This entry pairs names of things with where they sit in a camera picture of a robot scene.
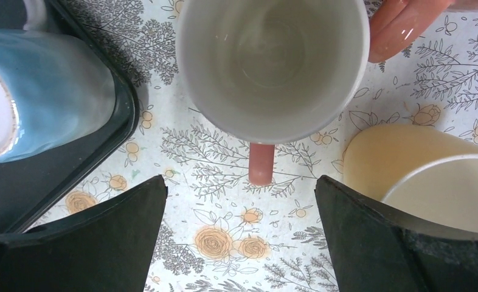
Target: cup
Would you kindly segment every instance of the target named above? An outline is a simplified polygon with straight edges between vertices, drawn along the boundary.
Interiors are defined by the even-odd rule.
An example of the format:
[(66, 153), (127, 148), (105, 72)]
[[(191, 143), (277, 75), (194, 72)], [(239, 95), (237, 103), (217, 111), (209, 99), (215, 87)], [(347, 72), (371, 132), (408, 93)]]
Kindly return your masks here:
[(249, 141), (249, 180), (271, 183), (275, 144), (323, 129), (348, 104), (368, 57), (360, 0), (186, 0), (176, 56), (189, 97)]
[(371, 63), (408, 47), (444, 11), (478, 11), (478, 0), (384, 0), (370, 19)]
[(98, 130), (115, 102), (110, 70), (81, 40), (0, 29), (0, 162)]
[(478, 232), (478, 146), (432, 127), (360, 132), (345, 152), (344, 183), (411, 215)]

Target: tray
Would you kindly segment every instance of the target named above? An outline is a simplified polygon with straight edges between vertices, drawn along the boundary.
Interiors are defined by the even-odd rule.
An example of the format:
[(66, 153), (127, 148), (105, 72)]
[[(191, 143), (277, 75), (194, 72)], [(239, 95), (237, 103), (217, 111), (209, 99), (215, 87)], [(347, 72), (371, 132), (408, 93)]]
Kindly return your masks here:
[[(0, 164), (0, 233), (22, 232), (124, 143), (138, 123), (139, 102), (132, 83), (60, 0), (45, 1), (48, 31), (87, 43), (110, 68), (116, 107), (110, 121), (89, 136), (21, 161)], [(0, 0), (0, 28), (22, 29), (23, 0)]]

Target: floral tablecloth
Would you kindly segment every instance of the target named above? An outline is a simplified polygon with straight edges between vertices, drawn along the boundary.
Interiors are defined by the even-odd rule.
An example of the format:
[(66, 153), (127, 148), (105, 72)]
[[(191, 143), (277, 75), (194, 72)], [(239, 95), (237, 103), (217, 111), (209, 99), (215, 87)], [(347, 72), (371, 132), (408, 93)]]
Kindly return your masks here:
[[(141, 98), (135, 135), (36, 223), (68, 216), (163, 174), (170, 194), (145, 291), (337, 291), (314, 199), (342, 178), (349, 140), (414, 123), (478, 144), (478, 13), (445, 13), (389, 61), (369, 64), (328, 127), (277, 147), (273, 183), (248, 183), (248, 144), (187, 98), (175, 58), (183, 0), (66, 0)], [(365, 1), (369, 15), (378, 1)]]

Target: white mug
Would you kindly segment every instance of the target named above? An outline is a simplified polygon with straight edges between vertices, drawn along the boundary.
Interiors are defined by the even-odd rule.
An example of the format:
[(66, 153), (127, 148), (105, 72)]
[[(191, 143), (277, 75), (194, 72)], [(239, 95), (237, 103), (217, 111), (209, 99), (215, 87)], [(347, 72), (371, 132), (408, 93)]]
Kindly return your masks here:
[(216, 127), (249, 141), (249, 179), (269, 184), (275, 144), (335, 119), (361, 82), (361, 0), (185, 0), (176, 56), (185, 90)]

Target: tablecloth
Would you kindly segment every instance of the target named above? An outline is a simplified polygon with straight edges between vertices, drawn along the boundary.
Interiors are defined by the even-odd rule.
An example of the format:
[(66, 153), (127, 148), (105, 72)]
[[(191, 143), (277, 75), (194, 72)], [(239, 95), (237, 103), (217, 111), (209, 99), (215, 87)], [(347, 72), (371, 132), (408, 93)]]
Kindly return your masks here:
[[(321, 175), (341, 180), (349, 140), (412, 123), (478, 144), (478, 13), (444, 13), (400, 54), (368, 64), (348, 107), (322, 131), (278, 145), (272, 184), (256, 187), (248, 144), (210, 124), (181, 86), (183, 0), (66, 2), (137, 86), (140, 121), (34, 226), (161, 173), (170, 194), (144, 291), (338, 291), (313, 190)], [(365, 4), (372, 15), (379, 1)]]

